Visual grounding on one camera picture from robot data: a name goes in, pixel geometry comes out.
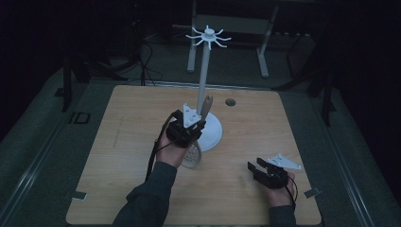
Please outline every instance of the white stand base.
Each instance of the white stand base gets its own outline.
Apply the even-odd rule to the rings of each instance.
[[[206,116],[206,125],[201,131],[201,137],[198,139],[200,150],[202,152],[214,148],[221,140],[223,135],[223,128],[220,121],[212,113]]]

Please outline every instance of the dark sleeve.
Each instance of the dark sleeve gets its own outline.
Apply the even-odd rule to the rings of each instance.
[[[148,180],[127,196],[127,204],[121,208],[113,226],[163,226],[176,175],[176,167],[156,162]]]
[[[269,209],[271,227],[297,226],[292,206],[277,206]]]

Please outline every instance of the white stand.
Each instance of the white stand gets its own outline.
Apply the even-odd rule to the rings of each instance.
[[[200,41],[194,45],[199,45],[202,42],[205,42],[203,44],[203,56],[200,69],[200,88],[198,93],[198,104],[197,104],[197,114],[201,114],[201,107],[204,100],[204,90],[207,78],[207,69],[209,66],[210,51],[212,50],[211,42],[214,42],[221,47],[227,47],[225,45],[220,44],[218,40],[228,41],[231,40],[231,38],[222,39],[220,37],[217,37],[217,35],[219,35],[223,30],[221,30],[218,33],[215,33],[215,30],[209,28],[209,26],[206,27],[204,33],[198,32],[195,28],[192,29],[195,33],[200,34],[200,36],[187,35],[186,37],[190,39],[200,38]],[[198,140],[198,143],[200,145],[200,150],[207,151],[214,148],[220,141],[222,134],[223,134],[223,129],[220,121],[212,113],[209,113],[206,116],[206,125],[202,130],[202,135]]]

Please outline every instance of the person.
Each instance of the person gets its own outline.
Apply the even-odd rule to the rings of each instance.
[[[148,180],[135,187],[127,196],[127,203],[121,208],[113,226],[163,226],[169,207],[171,188],[174,184],[178,167],[183,161],[186,148],[176,147],[166,137],[160,138],[160,149]],[[293,194],[293,182],[288,181],[288,189]],[[286,189],[268,189],[265,187],[270,204],[270,225],[276,227],[296,226],[291,198]]]

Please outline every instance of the wooden table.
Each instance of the wooden table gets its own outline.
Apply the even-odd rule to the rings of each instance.
[[[268,224],[262,186],[247,162],[279,153],[303,165],[286,112],[275,92],[207,89],[223,135],[194,168],[181,166],[172,188],[166,225]],[[116,86],[103,116],[73,200],[70,224],[110,224],[131,190],[144,182],[154,140],[168,116],[186,102],[196,108],[198,89]],[[236,105],[225,104],[233,98]],[[298,224],[319,224],[321,216],[305,170],[292,170],[299,189]]]

